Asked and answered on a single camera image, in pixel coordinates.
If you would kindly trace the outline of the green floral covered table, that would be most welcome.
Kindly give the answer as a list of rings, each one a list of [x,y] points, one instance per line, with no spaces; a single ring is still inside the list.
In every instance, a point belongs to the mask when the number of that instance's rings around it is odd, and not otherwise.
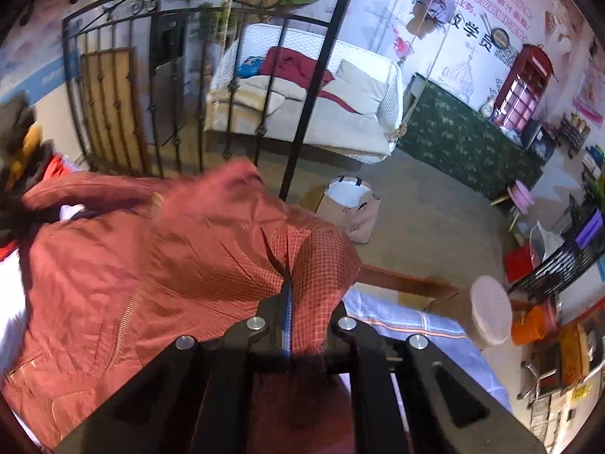
[[[515,180],[531,189],[543,175],[539,160],[447,90],[414,74],[404,98],[406,132],[397,147],[486,198]]]

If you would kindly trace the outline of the red plastic bin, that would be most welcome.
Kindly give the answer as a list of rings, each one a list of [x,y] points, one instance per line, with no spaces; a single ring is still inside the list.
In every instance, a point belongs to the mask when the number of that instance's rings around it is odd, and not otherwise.
[[[504,256],[504,272],[509,284],[514,284],[527,277],[532,273],[533,269],[532,246],[529,243]]]

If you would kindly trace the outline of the cream swing sofa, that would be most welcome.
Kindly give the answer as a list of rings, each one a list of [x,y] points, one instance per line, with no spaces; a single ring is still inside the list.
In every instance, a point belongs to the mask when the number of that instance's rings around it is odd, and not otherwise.
[[[249,26],[219,61],[207,95],[205,130],[293,141],[308,90],[259,75],[272,46],[318,59],[323,38],[268,23]],[[396,62],[335,42],[304,143],[366,164],[393,153],[403,117],[402,72]]]

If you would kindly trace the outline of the maroon checked puffer jacket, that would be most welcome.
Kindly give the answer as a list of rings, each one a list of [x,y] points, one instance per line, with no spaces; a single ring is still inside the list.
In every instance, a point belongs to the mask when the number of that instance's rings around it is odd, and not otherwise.
[[[194,177],[69,173],[1,263],[1,392],[54,450],[177,337],[216,338],[293,286],[289,348],[318,354],[361,263],[337,227],[244,159]]]

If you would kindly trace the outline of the orange plastic bucket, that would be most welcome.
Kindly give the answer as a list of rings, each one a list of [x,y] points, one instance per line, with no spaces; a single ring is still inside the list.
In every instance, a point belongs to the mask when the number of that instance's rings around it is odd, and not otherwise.
[[[514,318],[511,339],[514,345],[526,345],[545,338],[557,329],[556,308],[548,302],[534,306],[522,317]]]

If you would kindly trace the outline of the dark red blanket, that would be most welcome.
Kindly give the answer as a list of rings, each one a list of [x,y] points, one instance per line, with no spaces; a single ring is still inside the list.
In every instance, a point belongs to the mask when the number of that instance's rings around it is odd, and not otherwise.
[[[308,90],[317,66],[315,59],[296,50],[272,46],[259,69],[258,74],[270,76],[275,72],[276,78],[281,78]]]

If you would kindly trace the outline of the pink plastic basin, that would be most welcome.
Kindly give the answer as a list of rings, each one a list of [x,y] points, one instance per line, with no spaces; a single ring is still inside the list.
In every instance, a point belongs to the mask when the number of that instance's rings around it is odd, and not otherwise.
[[[507,192],[517,209],[522,214],[527,214],[530,207],[534,205],[534,199],[529,189],[521,180],[515,180],[508,188]]]

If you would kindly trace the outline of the bright red folded jacket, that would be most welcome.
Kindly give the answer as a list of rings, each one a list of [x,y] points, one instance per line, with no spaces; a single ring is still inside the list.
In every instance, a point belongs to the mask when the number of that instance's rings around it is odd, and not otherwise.
[[[76,171],[80,168],[73,164],[71,160],[61,153],[52,153],[49,146],[40,148],[34,155],[31,162],[23,171],[22,177],[13,186],[11,192],[20,197],[23,193],[29,191],[34,185],[44,180],[61,177]],[[1,248],[0,260],[3,261],[17,248],[16,239],[10,231],[1,230]]]

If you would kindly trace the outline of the mustard brown jacket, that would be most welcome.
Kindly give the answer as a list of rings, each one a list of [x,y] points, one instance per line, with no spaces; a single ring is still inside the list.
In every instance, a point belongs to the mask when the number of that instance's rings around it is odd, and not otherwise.
[[[39,149],[41,144],[42,127],[41,124],[36,121],[34,122],[27,131],[27,134],[23,138],[22,145],[19,146],[14,154],[11,155],[8,168],[9,168],[9,182],[15,183],[19,180],[23,171],[30,163],[34,153]]]

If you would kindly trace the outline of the red phone booth cabinet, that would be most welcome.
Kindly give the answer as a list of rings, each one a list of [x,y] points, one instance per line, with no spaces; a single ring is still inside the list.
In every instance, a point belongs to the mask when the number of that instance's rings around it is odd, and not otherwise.
[[[543,48],[524,44],[497,94],[492,121],[504,129],[522,132],[545,95],[553,72]]]

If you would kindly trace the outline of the black iron bed frame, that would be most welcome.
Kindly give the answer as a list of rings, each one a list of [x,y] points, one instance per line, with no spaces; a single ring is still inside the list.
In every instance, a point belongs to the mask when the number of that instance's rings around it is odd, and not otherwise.
[[[311,114],[340,27],[351,0],[335,0],[326,17],[312,19],[323,45],[302,107],[279,189],[290,190],[304,146]],[[143,113],[152,172],[170,177],[200,172],[206,165],[207,95],[214,72],[226,51],[244,38],[254,23],[293,29],[304,16],[281,0],[96,0],[62,20],[62,57],[69,108],[84,163],[101,168],[90,153],[80,90],[80,58],[88,52],[118,47],[135,49],[137,90]],[[233,154],[236,133],[222,132],[222,154]]]

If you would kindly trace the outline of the round white stool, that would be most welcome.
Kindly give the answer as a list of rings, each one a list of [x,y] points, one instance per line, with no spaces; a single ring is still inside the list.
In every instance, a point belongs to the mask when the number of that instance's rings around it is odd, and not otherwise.
[[[503,285],[490,276],[479,276],[470,289],[474,340],[483,350],[499,347],[511,334],[513,311]]]

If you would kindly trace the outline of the wooden slatted board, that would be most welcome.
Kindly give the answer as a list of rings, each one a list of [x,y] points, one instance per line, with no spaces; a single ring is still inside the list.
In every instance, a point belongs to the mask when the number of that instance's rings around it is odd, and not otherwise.
[[[80,90],[90,153],[102,169],[124,175],[152,172],[137,90],[135,49],[118,47],[80,58]]]

